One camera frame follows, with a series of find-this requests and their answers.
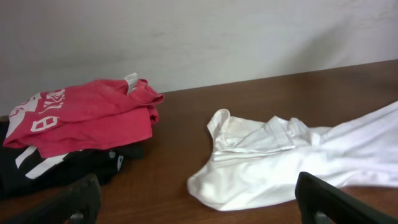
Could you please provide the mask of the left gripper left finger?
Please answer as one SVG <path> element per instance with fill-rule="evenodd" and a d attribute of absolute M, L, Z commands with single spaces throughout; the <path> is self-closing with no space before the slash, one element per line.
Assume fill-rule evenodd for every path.
<path fill-rule="evenodd" d="M 95 224 L 100 208 L 101 187 L 97 176 L 89 174 L 3 224 Z"/>

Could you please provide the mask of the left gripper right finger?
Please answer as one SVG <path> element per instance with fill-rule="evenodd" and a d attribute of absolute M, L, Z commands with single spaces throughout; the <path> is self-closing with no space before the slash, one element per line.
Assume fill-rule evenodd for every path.
<path fill-rule="evenodd" d="M 308 172 L 299 173 L 295 198 L 303 224 L 397 224 L 397 219 Z"/>

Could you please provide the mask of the white t-shirt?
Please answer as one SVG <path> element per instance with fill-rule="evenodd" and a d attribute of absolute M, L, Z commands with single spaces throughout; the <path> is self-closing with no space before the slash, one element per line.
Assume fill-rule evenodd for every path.
<path fill-rule="evenodd" d="M 266 122 L 218 110 L 207 125 L 208 162 L 188 192 L 218 211 L 268 207 L 295 198 L 299 174 L 334 187 L 397 186 L 397 104 L 334 127 L 273 117 Z"/>

